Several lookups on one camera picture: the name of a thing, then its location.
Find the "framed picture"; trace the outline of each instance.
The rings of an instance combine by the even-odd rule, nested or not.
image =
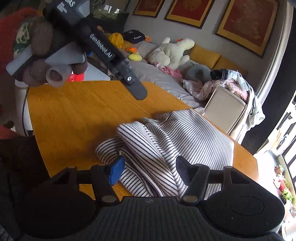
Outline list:
[[[277,8],[277,0],[231,0],[217,34],[262,57]]]
[[[166,19],[202,28],[214,0],[174,0]]]
[[[134,15],[157,17],[165,0],[140,0]]]

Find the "sofa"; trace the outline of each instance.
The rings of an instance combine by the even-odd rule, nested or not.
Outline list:
[[[242,128],[240,120],[246,110],[246,104],[243,100],[229,90],[218,87],[215,89],[210,99],[207,99],[206,101],[198,101],[179,84],[177,79],[147,63],[146,60],[148,59],[149,54],[157,47],[156,45],[142,41],[134,44],[133,47],[136,47],[137,52],[142,56],[140,62],[130,61],[133,72],[140,81],[149,81],[158,85],[202,114],[214,125],[229,134],[233,139],[237,139],[239,131]],[[128,57],[129,53],[124,49],[121,49],[120,51]],[[235,69],[242,73],[243,76],[247,74],[247,71],[243,68],[230,62],[220,54],[205,50],[197,44],[189,54],[190,60],[178,67],[183,76],[189,67],[196,64],[204,64],[210,69]]]

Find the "folded striped fabric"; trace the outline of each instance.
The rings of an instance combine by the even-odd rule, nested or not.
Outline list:
[[[215,170],[233,162],[233,141],[193,109],[121,124],[117,133],[96,148],[96,155],[105,164],[125,157],[119,180],[134,196],[180,198],[187,186],[176,170],[179,155]],[[219,190],[220,184],[209,184],[205,198]]]

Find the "wooden table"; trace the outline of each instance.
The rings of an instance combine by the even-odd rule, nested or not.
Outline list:
[[[121,123],[189,108],[153,83],[144,82],[144,85],[148,96],[142,101],[135,100],[120,81],[31,88],[28,94],[30,117],[49,175],[68,166],[83,170],[100,163],[95,148],[115,136]],[[235,141],[233,166],[258,181],[256,159]],[[91,185],[81,185],[80,189],[94,198]],[[114,190],[120,199],[130,196],[121,183],[116,184]]]

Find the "brown glove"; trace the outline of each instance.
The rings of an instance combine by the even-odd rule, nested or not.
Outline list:
[[[23,73],[23,81],[31,87],[38,87],[47,83],[46,73],[51,66],[45,63],[45,59],[48,57],[46,55],[65,46],[67,40],[62,33],[54,30],[51,23],[41,17],[33,22],[29,35],[32,41],[32,54],[40,59],[26,68]],[[74,74],[82,74],[87,69],[87,60],[84,63],[72,64],[71,67]],[[52,70],[50,75],[54,81],[62,81],[62,76],[58,72]]]

